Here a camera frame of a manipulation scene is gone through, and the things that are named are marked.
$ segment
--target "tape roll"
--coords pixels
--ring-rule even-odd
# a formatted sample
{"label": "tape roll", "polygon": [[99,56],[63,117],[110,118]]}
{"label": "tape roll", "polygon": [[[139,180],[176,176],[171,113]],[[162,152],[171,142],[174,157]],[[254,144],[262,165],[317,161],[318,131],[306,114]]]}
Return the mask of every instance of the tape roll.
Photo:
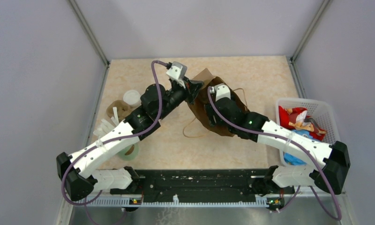
{"label": "tape roll", "polygon": [[119,153],[117,153],[117,155],[122,160],[131,161],[134,158],[136,158],[136,156],[138,155],[138,153],[139,153],[138,144],[134,144],[134,145],[130,145],[130,146],[126,147],[125,149],[119,151]]}
{"label": "tape roll", "polygon": [[125,103],[123,100],[116,100],[106,109],[106,114],[109,118],[114,116],[113,107],[117,108],[117,115],[120,122],[132,112],[131,107],[127,103]]}

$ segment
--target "red snack package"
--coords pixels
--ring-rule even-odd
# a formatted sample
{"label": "red snack package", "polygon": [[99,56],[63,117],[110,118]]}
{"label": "red snack package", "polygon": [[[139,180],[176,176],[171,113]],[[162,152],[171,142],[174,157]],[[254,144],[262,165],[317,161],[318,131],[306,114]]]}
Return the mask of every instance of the red snack package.
{"label": "red snack package", "polygon": [[319,141],[321,141],[327,131],[321,129],[316,121],[308,116],[308,110],[304,107],[296,107],[292,109],[284,109],[278,107],[280,116],[280,125],[289,130],[307,130],[309,134]]}

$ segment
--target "gray wall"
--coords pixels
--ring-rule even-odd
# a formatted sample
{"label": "gray wall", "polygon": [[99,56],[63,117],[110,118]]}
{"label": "gray wall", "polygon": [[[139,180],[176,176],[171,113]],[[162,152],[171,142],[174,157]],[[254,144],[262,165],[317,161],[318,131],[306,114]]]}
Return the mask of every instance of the gray wall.
{"label": "gray wall", "polygon": [[109,59],[292,55],[321,0],[77,0]]}
{"label": "gray wall", "polygon": [[0,1],[0,225],[54,223],[103,70],[65,0]]}
{"label": "gray wall", "polygon": [[333,1],[298,60],[308,98],[330,103],[352,167],[346,191],[375,224],[375,1]]}

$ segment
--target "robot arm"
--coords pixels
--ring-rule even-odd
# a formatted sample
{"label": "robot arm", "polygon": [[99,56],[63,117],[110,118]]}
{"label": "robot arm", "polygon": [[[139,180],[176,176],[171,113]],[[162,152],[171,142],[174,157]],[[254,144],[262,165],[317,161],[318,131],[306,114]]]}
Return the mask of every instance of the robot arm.
{"label": "robot arm", "polygon": [[210,120],[210,125],[227,125],[231,133],[236,134],[242,139],[250,139],[254,142],[283,149],[284,152],[298,157],[307,163],[305,166],[271,166],[268,171],[268,176],[266,176],[269,188],[274,187],[277,189],[294,185],[316,185],[321,190],[329,192],[315,164],[305,152],[296,145],[290,144],[290,142],[293,141],[309,151],[310,155],[315,159],[320,168],[322,168],[335,194],[340,194],[342,192],[342,187],[350,167],[349,155],[345,144],[337,141],[335,144],[330,145],[328,143],[311,140],[279,126],[266,116],[256,112],[244,113],[236,105],[234,96],[232,96],[229,87],[225,84],[212,87],[210,93],[215,94],[215,107],[231,123],[248,130],[278,135],[285,139],[269,135],[251,134],[232,127],[226,124],[215,113],[210,104],[207,104],[205,109]]}
{"label": "robot arm", "polygon": [[[186,66],[173,62],[168,63],[166,67],[168,69],[166,74],[170,78],[172,87],[165,90],[164,86],[160,85],[163,103],[160,119],[166,117],[183,101],[192,104],[203,87],[203,82],[185,77]],[[111,188],[126,189],[134,179],[139,179],[134,170],[128,167],[119,170],[96,169],[120,150],[143,140],[160,127],[157,123],[153,129],[143,135],[117,140],[121,136],[137,134],[150,127],[159,110],[158,101],[158,91],[153,84],[147,87],[141,96],[142,105],[133,110],[114,130],[80,151],[70,155],[63,152],[57,156],[58,176],[62,179],[66,169],[77,157],[96,146],[94,150],[77,161],[73,169],[66,174],[65,188],[72,201],[81,200],[92,191]]]}

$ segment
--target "white cable tie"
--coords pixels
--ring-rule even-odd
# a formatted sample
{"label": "white cable tie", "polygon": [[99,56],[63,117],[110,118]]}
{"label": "white cable tie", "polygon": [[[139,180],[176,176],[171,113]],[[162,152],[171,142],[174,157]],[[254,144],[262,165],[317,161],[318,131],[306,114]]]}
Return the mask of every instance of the white cable tie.
{"label": "white cable tie", "polygon": [[103,153],[107,152],[107,148],[103,145],[103,142],[101,139],[98,139],[95,141],[95,145],[99,150],[101,150]]}
{"label": "white cable tie", "polygon": [[293,131],[291,131],[291,133],[288,135],[288,139],[287,139],[287,141],[284,144],[284,151],[283,152],[287,152],[287,148],[290,145],[290,143],[291,143],[294,135],[295,135],[295,132],[293,132]]}
{"label": "white cable tie", "polygon": [[104,147],[102,140],[98,139],[95,141],[95,145],[97,148]]}

